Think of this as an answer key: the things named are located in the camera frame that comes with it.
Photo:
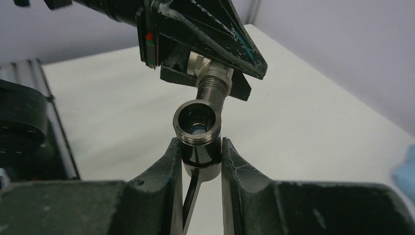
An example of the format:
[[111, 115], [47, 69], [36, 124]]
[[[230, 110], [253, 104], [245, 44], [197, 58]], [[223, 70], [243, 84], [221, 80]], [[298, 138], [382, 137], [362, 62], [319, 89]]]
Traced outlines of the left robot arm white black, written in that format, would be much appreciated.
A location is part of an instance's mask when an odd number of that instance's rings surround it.
[[234, 70], [230, 95], [246, 101], [246, 75], [263, 79], [267, 63], [230, 0], [82, 0], [110, 19], [134, 26], [141, 61], [160, 68], [163, 81], [195, 86], [187, 73], [191, 52]]

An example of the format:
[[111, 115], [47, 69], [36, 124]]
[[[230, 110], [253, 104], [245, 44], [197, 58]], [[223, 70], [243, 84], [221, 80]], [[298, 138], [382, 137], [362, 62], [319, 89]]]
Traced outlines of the small grey faucet fitting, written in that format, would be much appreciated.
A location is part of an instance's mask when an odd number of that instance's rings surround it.
[[197, 88], [201, 86], [205, 78], [215, 78], [224, 83], [225, 96], [228, 96], [231, 93], [233, 71], [233, 68], [196, 52], [191, 51], [189, 54], [186, 73], [197, 78]]

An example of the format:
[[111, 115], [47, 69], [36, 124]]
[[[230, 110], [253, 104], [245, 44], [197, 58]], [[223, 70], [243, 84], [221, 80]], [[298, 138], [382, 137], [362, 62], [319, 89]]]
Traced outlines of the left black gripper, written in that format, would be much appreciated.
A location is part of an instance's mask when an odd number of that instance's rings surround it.
[[244, 74], [262, 80], [267, 63], [243, 26], [230, 0], [140, 0], [136, 12], [140, 59], [151, 69], [159, 65], [158, 35], [177, 42], [237, 71], [231, 85], [213, 74], [202, 79], [187, 68], [161, 66], [160, 79], [196, 88], [216, 88], [247, 101], [251, 86]]

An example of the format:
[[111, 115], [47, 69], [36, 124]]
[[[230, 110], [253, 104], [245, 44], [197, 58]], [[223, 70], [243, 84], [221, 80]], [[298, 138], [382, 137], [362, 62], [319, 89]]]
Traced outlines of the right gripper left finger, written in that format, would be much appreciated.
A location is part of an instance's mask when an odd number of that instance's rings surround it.
[[136, 178], [11, 184], [0, 194], [3, 235], [180, 235], [179, 141]]

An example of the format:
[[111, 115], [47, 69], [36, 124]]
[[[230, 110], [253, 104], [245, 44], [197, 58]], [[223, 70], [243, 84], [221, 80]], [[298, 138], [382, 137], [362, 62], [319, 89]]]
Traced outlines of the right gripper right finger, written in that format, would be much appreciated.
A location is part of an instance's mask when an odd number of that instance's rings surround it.
[[226, 235], [412, 235], [401, 198], [375, 183], [275, 181], [222, 145]]

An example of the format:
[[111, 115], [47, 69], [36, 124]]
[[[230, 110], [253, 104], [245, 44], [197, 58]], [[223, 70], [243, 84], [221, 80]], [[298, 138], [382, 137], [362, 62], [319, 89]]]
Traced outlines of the blue crumpled cloth garment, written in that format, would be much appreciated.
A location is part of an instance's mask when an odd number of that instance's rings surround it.
[[409, 146], [406, 160], [392, 173], [395, 185], [415, 204], [415, 145]]

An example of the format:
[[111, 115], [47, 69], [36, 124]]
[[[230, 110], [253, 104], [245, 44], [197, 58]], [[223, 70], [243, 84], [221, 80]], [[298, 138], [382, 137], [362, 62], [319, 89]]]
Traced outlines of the dark metal faucet tee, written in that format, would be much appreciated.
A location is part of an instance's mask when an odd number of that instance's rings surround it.
[[182, 104], [173, 117], [181, 159], [190, 185], [183, 204], [183, 234], [187, 234], [201, 184], [221, 172], [221, 112], [225, 94], [216, 88], [197, 88], [194, 100]]

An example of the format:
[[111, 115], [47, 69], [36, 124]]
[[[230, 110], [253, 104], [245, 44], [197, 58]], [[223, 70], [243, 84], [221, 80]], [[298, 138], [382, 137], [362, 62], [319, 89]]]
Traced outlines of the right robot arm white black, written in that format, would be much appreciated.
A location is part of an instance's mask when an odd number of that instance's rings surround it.
[[165, 154], [128, 181], [81, 181], [58, 148], [52, 104], [0, 83], [3, 235], [184, 235], [202, 183], [221, 176], [226, 235], [412, 235], [401, 199], [380, 184], [274, 181], [219, 135], [215, 108], [195, 100], [175, 118]]

